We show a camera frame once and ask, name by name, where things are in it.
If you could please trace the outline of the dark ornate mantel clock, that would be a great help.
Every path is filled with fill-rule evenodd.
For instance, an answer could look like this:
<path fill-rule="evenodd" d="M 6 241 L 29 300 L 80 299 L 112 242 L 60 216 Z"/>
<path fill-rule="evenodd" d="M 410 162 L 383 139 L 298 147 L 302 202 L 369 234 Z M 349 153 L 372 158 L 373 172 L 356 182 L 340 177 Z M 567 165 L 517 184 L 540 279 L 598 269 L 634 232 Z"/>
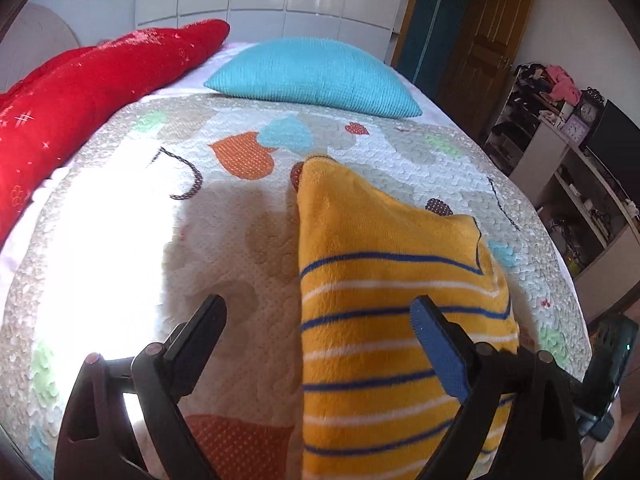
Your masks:
<path fill-rule="evenodd" d="M 604 107 L 604 96 L 599 90 L 588 87 L 582 90 L 580 100 L 574 108 L 574 115 L 586 126 L 592 128 L 598 122 Z"/>

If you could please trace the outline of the yellow striped knit sweater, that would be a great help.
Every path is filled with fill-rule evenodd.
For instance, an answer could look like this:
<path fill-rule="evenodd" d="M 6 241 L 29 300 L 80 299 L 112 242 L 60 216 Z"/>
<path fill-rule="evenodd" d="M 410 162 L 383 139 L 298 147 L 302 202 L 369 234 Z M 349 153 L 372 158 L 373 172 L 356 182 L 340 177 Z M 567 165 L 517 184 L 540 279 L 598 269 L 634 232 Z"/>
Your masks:
<path fill-rule="evenodd" d="M 307 479 L 412 479 L 454 421 L 410 326 L 430 297 L 474 341 L 518 348 L 506 276 L 476 221 L 398 202 L 333 159 L 297 188 Z"/>

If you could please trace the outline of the turquoise knit cushion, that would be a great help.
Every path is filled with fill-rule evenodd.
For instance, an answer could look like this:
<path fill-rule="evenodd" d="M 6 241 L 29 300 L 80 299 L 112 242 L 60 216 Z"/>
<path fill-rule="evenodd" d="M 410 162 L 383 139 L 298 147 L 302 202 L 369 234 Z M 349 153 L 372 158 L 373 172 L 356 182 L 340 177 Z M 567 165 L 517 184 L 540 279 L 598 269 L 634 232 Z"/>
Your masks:
<path fill-rule="evenodd" d="M 254 44 L 210 75 L 204 86 L 232 98 L 317 105 L 382 118 L 422 114 L 390 67 L 332 39 L 288 37 Z"/>

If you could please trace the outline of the patterned quilted bedspread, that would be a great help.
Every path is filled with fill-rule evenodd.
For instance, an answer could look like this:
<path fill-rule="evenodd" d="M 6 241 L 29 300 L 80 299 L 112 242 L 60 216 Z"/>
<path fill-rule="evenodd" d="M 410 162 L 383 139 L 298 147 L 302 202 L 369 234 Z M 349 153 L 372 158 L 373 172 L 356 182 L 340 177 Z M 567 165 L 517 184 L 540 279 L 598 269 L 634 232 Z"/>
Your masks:
<path fill-rule="evenodd" d="M 1 423 L 37 474 L 52 477 L 89 353 L 133 356 L 218 295 L 227 324 L 181 411 L 222 478 L 307 479 L 297 188 L 314 157 L 398 202 L 472 217 L 506 276 L 518 347 L 585 374 L 565 266 L 532 204 L 465 133 L 211 94 L 146 98 L 77 153 L 6 297 Z"/>

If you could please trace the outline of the black monitor screen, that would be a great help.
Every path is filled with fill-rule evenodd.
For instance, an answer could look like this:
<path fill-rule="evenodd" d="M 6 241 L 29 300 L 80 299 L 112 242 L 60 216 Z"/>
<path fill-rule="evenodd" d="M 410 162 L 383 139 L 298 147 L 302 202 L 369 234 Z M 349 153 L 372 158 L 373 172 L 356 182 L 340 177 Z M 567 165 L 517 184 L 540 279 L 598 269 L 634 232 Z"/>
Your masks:
<path fill-rule="evenodd" d="M 612 174 L 626 195 L 639 205 L 639 127 L 611 100 L 606 102 L 586 147 Z"/>

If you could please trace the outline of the long red pillow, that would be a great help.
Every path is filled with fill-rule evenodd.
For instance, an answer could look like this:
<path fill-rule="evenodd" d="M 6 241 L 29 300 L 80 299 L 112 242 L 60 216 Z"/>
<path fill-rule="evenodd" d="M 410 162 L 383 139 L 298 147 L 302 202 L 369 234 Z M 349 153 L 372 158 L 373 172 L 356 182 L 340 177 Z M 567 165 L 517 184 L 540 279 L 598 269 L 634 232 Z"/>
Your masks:
<path fill-rule="evenodd" d="M 169 86 L 220 50 L 223 20 L 147 28 L 63 52 L 1 96 L 1 235 L 32 193 L 124 106 Z"/>

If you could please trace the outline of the brown wooden door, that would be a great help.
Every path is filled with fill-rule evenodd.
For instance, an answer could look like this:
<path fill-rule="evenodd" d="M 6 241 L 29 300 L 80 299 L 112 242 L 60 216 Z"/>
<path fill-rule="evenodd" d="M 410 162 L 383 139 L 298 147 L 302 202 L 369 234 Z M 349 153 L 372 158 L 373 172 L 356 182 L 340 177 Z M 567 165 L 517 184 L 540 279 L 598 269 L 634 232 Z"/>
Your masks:
<path fill-rule="evenodd" d="M 474 141 L 496 109 L 534 0 L 470 0 L 436 102 Z"/>

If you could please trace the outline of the purple square clock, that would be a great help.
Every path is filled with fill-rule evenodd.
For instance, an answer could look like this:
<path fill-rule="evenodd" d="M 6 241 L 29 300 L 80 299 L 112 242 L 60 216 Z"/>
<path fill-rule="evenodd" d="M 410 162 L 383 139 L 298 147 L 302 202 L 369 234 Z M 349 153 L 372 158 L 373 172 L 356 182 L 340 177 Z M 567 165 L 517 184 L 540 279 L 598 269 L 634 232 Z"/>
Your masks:
<path fill-rule="evenodd" d="M 576 145 L 582 143 L 589 133 L 590 127 L 577 115 L 570 115 L 561 129 L 564 136 Z"/>

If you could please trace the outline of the pink clothes pile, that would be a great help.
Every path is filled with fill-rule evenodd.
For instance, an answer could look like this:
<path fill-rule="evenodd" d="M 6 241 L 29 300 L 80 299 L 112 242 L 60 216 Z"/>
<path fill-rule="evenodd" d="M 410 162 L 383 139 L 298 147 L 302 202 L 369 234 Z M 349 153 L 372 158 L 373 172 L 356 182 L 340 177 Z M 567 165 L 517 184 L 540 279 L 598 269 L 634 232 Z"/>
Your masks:
<path fill-rule="evenodd" d="M 582 92 L 576 87 L 574 79 L 559 65 L 547 65 L 546 73 L 552 83 L 548 92 L 553 102 L 565 101 L 571 106 L 579 103 Z"/>

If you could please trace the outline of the pink round headboard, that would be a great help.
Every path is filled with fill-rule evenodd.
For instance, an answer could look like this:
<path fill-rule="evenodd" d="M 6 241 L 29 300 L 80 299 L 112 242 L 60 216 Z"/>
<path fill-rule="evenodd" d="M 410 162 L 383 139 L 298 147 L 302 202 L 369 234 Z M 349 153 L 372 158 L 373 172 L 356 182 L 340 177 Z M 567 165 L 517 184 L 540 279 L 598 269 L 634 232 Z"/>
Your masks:
<path fill-rule="evenodd" d="M 35 68 L 79 47 L 68 25 L 51 9 L 26 3 L 0 46 L 0 89 L 9 90 Z"/>

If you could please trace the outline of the white open shelf unit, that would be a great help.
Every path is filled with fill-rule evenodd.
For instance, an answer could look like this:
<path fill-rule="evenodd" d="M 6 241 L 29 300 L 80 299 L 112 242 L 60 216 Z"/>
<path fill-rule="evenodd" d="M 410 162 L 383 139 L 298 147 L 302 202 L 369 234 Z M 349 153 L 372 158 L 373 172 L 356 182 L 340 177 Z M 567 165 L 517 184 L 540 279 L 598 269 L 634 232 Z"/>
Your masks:
<path fill-rule="evenodd" d="M 639 205 L 588 151 L 561 132 L 574 108 L 553 102 L 546 66 L 518 66 L 483 148 L 524 193 L 570 272 L 582 313 L 639 315 Z"/>

